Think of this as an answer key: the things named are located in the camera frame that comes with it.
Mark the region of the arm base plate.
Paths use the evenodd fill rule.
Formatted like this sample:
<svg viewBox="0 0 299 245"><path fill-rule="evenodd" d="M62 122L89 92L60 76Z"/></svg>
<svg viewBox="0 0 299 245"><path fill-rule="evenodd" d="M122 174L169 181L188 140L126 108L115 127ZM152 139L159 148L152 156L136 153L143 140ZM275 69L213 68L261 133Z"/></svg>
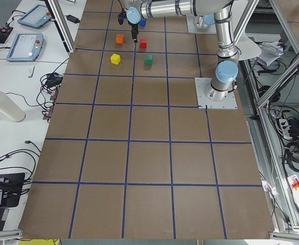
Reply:
<svg viewBox="0 0 299 245"><path fill-rule="evenodd" d="M211 78L195 78L197 106L199 109L238 109L234 91L230 85L226 91L216 91L211 87Z"/></svg>
<svg viewBox="0 0 299 245"><path fill-rule="evenodd" d="M216 34L215 20L213 14L204 16L187 15L188 33L191 34Z"/></svg>

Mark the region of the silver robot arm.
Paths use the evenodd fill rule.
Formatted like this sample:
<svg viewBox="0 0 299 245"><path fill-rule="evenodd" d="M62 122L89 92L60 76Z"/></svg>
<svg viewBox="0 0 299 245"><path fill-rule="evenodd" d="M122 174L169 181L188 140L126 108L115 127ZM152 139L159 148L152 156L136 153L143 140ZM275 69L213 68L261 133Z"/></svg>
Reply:
<svg viewBox="0 0 299 245"><path fill-rule="evenodd" d="M201 29L215 26L218 41L218 63L215 75L205 88L205 96L215 102L224 100L238 75L239 51L232 26L233 1L124 1L126 17L131 26L142 19L173 16L195 17Z"/></svg>

